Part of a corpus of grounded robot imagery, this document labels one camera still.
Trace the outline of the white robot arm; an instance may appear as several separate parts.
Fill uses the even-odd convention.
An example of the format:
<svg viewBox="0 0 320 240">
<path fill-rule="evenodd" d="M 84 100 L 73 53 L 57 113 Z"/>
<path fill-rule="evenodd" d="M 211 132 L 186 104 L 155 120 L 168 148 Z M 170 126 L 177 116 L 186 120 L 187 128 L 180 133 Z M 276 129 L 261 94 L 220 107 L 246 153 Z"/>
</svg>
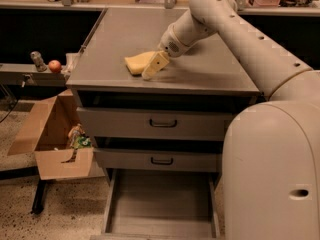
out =
<svg viewBox="0 0 320 240">
<path fill-rule="evenodd" d="M 159 47 L 179 57 L 218 34 L 259 91 L 228 127 L 226 240 L 320 240 L 320 75 L 241 18 L 233 0 L 189 0 Z"/>
</svg>

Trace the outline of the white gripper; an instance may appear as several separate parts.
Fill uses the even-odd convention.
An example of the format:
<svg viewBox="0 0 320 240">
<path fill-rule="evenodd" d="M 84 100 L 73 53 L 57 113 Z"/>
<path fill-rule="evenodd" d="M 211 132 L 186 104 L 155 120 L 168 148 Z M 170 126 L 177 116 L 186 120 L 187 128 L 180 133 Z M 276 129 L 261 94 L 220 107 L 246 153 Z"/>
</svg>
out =
<svg viewBox="0 0 320 240">
<path fill-rule="evenodd" d="M 186 53 L 191 48 L 191 37 L 191 30 L 187 26 L 177 23 L 170 24 L 158 45 L 158 48 L 163 51 L 155 51 L 154 56 L 142 72 L 142 78 L 144 80 L 152 79 L 169 63 L 169 56 L 179 57 Z"/>
</svg>

